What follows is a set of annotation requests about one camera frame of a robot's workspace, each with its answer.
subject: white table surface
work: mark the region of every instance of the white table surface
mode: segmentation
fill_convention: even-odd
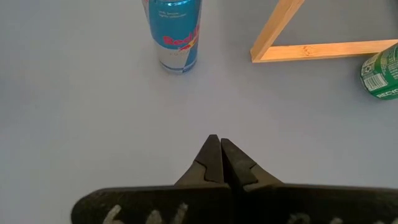
[[[204,0],[178,76],[139,0],[2,0],[0,223],[69,223],[93,190],[173,184],[209,134],[284,182],[398,188],[398,100],[363,90],[367,57],[250,63],[276,2]],[[397,5],[307,0],[277,44],[393,39]]]

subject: can label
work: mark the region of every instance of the can label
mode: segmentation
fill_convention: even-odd
[[[398,44],[365,61],[361,80],[365,88],[377,98],[398,98]]]
[[[201,0],[142,0],[161,64],[190,70],[197,59]]]

